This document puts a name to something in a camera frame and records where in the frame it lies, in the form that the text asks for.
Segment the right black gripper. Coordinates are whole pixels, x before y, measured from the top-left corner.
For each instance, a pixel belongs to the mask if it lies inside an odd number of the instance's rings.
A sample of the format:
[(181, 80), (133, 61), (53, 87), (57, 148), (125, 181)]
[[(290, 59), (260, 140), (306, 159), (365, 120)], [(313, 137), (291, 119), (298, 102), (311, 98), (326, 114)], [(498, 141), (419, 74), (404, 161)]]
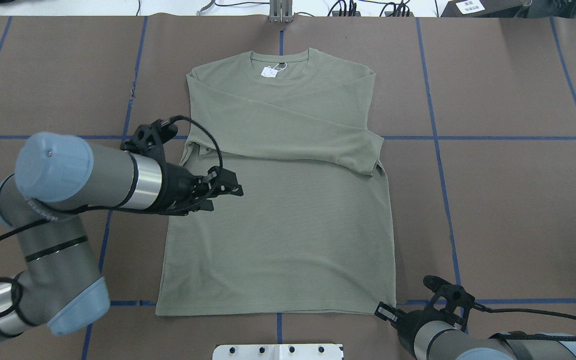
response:
[(374, 315), (391, 322), (397, 331), (398, 342), (406, 351), (429, 351), (444, 332), (444, 313), (434, 306), (406, 312), (380, 301)]

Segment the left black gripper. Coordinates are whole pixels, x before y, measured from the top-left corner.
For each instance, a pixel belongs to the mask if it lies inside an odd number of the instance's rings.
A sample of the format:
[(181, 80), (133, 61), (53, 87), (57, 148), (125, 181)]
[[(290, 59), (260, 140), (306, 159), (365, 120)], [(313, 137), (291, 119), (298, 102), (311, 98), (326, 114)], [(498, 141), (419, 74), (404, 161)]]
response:
[(190, 212), (212, 212), (214, 197), (243, 196), (236, 173), (225, 168), (210, 167), (206, 175), (194, 175), (170, 162), (157, 161), (157, 164), (161, 170), (158, 215), (185, 216)]

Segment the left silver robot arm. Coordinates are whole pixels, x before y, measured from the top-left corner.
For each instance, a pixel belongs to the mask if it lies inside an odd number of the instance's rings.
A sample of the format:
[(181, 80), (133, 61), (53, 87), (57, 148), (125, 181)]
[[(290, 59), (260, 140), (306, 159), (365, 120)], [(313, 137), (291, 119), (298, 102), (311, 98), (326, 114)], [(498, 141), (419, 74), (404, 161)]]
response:
[(0, 223), (17, 236), (27, 265), (0, 276), (0, 343), (46, 325), (58, 337), (87, 328), (110, 309), (106, 280), (81, 214), (212, 211), (211, 199), (242, 196), (220, 165), (204, 175), (166, 161), (168, 136), (138, 130), (120, 148), (39, 132), (0, 183)]

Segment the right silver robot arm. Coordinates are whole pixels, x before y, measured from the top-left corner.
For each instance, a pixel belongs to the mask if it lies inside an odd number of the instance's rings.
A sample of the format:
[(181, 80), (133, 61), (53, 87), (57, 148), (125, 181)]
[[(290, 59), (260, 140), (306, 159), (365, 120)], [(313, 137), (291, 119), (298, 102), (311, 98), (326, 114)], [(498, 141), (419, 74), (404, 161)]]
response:
[(569, 333), (498, 332), (478, 339), (466, 333), (467, 315), (432, 304), (405, 312), (381, 301), (374, 315), (393, 326), (416, 360), (576, 360), (576, 336)]

